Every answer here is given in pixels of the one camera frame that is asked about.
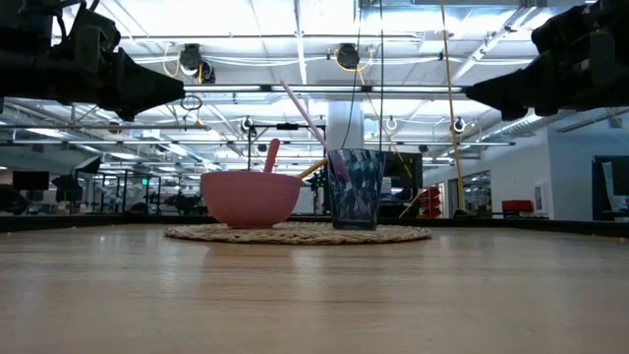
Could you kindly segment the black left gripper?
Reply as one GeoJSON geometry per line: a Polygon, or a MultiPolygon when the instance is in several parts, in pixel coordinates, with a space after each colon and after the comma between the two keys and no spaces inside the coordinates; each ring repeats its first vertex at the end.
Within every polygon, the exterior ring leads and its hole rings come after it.
{"type": "Polygon", "coordinates": [[[63,6],[53,11],[61,34],[53,46],[58,61],[54,100],[92,103],[131,122],[141,112],[185,96],[180,80],[137,64],[122,48],[117,51],[121,34],[115,22],[93,6],[81,6],[70,28],[64,12],[63,6]]]}

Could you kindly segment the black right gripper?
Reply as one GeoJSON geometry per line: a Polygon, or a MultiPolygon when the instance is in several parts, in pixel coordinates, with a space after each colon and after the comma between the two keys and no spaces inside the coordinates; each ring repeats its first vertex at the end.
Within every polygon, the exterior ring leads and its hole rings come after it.
{"type": "Polygon", "coordinates": [[[498,110],[502,121],[613,107],[614,25],[615,0],[574,6],[533,30],[539,57],[529,68],[466,87],[465,95],[498,110]]]}

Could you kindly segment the fork with red handle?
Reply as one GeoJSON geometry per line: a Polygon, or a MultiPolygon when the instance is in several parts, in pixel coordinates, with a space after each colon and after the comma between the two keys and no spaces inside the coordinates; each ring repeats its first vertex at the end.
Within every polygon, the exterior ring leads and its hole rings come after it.
{"type": "Polygon", "coordinates": [[[281,146],[281,141],[279,139],[273,139],[268,145],[268,151],[265,159],[265,165],[263,168],[264,173],[271,173],[274,168],[274,164],[276,161],[276,156],[281,146]]]}

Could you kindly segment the pink bowl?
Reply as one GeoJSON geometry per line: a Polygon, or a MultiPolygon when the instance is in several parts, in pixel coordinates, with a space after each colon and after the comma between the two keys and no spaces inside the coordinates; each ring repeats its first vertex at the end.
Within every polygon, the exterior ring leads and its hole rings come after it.
{"type": "Polygon", "coordinates": [[[299,198],[302,180],[255,171],[204,173],[201,193],[208,214],[232,228],[271,228],[285,221],[299,198]]]}

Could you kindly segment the pink drinking straw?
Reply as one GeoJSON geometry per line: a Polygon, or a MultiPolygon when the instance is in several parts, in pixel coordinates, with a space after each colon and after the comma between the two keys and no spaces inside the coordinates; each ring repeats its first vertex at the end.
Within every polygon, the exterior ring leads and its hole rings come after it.
{"type": "Polygon", "coordinates": [[[308,125],[310,126],[311,130],[313,131],[316,139],[323,145],[323,147],[327,151],[328,156],[331,158],[332,166],[337,169],[337,171],[341,174],[341,176],[345,180],[349,181],[350,180],[350,175],[348,173],[347,168],[343,164],[341,158],[339,156],[333,156],[331,154],[332,149],[329,147],[329,144],[327,143],[325,137],[319,132],[318,128],[315,126],[315,123],[313,122],[311,116],[307,112],[307,110],[304,107],[304,105],[300,102],[299,98],[294,94],[294,92],[289,87],[289,85],[286,84],[284,81],[281,81],[280,85],[284,88],[285,92],[288,94],[289,98],[292,100],[294,105],[297,107],[297,109],[299,110],[299,112],[303,116],[304,120],[308,123],[308,125]]]}

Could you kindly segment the dark faceted glass tumbler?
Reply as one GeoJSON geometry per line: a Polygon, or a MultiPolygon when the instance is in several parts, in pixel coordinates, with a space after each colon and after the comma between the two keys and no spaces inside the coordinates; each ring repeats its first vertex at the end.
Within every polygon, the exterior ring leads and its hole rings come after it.
{"type": "Polygon", "coordinates": [[[342,148],[332,150],[328,159],[333,228],[376,230],[385,153],[372,149],[342,148]]]}

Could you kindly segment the spoon with orange handle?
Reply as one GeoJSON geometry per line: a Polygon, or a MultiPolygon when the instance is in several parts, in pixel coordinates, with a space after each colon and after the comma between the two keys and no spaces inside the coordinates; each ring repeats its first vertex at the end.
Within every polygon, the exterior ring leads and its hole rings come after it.
{"type": "Polygon", "coordinates": [[[315,163],[314,165],[310,166],[305,171],[303,171],[300,174],[298,174],[297,178],[303,180],[307,176],[309,176],[309,175],[313,174],[314,172],[316,172],[320,167],[325,166],[327,163],[328,163],[328,159],[324,158],[324,159],[318,161],[317,163],[315,163]]]}

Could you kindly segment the red shelf unit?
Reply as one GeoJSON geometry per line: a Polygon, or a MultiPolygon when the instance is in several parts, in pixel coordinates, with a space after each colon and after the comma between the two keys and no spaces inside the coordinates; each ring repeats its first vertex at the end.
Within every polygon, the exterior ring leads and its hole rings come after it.
{"type": "Polygon", "coordinates": [[[442,217],[441,190],[438,187],[428,187],[419,196],[420,218],[440,218],[442,217]]]}

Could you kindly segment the black background monitor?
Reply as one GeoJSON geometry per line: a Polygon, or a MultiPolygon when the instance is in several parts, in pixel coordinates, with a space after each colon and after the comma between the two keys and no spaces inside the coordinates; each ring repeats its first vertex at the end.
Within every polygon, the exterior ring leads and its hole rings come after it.
{"type": "Polygon", "coordinates": [[[14,170],[12,187],[20,191],[45,191],[49,188],[50,173],[48,171],[14,170]]]}

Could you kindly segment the round woven placemat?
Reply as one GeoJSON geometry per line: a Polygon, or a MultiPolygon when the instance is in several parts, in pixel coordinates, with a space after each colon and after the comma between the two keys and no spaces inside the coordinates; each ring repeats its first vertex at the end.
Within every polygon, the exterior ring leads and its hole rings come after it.
{"type": "Polygon", "coordinates": [[[324,222],[282,222],[272,228],[235,229],[226,224],[199,224],[167,227],[166,238],[273,245],[359,245],[429,240],[429,229],[415,226],[378,225],[376,230],[338,230],[324,222]]]}

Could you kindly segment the black metal table frame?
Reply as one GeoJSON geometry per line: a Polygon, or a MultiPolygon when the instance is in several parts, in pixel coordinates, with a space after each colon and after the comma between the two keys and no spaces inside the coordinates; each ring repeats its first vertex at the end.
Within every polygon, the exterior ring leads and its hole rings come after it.
{"type": "MultiPolygon", "coordinates": [[[[97,227],[122,224],[213,224],[216,219],[200,215],[151,215],[151,214],[79,214],[79,215],[0,215],[0,233],[35,231],[72,227],[97,227]]],[[[418,226],[425,228],[513,228],[544,232],[560,232],[629,239],[628,222],[611,221],[564,221],[540,218],[381,218],[382,225],[418,226]]]]}

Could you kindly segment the black background station frame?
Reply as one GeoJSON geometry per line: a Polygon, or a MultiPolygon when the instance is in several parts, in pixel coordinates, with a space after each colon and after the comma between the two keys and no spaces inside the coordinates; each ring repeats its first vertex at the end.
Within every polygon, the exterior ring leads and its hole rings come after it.
{"type": "Polygon", "coordinates": [[[313,131],[307,124],[298,123],[275,123],[275,124],[255,124],[251,119],[246,119],[241,124],[241,130],[247,134],[247,170],[252,170],[252,146],[254,144],[253,133],[256,128],[262,128],[261,133],[256,134],[256,138],[260,138],[268,129],[275,129],[278,131],[296,131],[299,129],[307,129],[310,132],[313,131]]]}

